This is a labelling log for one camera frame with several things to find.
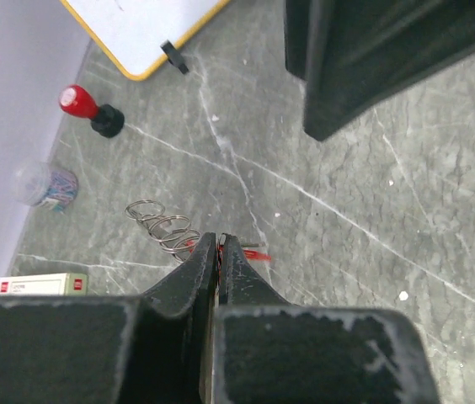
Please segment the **white staples box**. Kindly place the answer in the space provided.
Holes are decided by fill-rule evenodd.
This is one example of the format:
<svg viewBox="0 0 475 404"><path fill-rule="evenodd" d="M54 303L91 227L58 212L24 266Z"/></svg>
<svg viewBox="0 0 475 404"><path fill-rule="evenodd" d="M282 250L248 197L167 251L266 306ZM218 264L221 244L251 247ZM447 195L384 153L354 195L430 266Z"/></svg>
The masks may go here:
<svg viewBox="0 0 475 404"><path fill-rule="evenodd" d="M60 273L0 278L0 295L86 295L86 274Z"/></svg>

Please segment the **small whiteboard wood frame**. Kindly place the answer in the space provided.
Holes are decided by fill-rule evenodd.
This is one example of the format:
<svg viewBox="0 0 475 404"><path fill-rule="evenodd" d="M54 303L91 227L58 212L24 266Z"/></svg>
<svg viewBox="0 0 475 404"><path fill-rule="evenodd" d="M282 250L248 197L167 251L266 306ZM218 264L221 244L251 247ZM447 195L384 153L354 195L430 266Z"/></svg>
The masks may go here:
<svg viewBox="0 0 475 404"><path fill-rule="evenodd" d="M70 0L61 4L125 77L143 81L168 59L164 43L182 47L227 2Z"/></svg>

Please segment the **red black stamp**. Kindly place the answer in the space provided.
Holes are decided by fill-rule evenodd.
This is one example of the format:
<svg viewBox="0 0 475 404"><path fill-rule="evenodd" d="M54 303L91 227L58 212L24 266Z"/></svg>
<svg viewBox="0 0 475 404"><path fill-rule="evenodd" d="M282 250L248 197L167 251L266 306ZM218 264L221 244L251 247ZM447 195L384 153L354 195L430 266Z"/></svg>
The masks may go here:
<svg viewBox="0 0 475 404"><path fill-rule="evenodd" d="M109 104L97 105L93 97L77 84L64 88L58 103L64 113L89 120L91 128L105 138L119 135L125 125L121 111Z"/></svg>

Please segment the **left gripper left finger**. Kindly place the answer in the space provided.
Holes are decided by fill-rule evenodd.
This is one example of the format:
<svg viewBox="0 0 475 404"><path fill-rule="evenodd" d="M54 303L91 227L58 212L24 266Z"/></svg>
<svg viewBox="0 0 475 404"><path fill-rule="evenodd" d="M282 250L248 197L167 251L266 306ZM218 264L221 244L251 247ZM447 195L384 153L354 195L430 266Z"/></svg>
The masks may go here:
<svg viewBox="0 0 475 404"><path fill-rule="evenodd" d="M136 295L0 295L0 403L207 403L216 238Z"/></svg>

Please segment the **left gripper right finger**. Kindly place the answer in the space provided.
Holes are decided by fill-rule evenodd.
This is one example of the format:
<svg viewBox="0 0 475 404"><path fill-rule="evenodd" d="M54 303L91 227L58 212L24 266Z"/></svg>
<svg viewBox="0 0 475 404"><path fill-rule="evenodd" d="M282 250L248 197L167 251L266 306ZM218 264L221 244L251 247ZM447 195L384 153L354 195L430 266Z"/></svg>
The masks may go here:
<svg viewBox="0 0 475 404"><path fill-rule="evenodd" d="M234 236L225 239L220 275L214 402L437 402L419 333L401 312L293 305Z"/></svg>

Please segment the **clear paperclip jar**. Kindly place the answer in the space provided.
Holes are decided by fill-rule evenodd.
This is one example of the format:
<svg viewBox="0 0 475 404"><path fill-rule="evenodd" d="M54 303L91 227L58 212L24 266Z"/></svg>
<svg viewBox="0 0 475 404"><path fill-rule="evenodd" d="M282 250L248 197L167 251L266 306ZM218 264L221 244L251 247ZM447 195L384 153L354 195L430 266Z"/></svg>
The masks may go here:
<svg viewBox="0 0 475 404"><path fill-rule="evenodd" d="M62 212L77 197L77 176L46 162L27 161L12 177L14 198L33 208Z"/></svg>

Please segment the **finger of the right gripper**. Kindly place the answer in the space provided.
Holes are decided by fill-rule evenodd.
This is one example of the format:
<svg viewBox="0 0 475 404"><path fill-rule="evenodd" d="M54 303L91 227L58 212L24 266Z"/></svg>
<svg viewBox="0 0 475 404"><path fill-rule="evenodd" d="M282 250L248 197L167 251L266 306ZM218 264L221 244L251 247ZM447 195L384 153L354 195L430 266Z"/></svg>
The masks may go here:
<svg viewBox="0 0 475 404"><path fill-rule="evenodd" d="M326 141L382 100L475 53L475 1L287 1L286 70Z"/></svg>

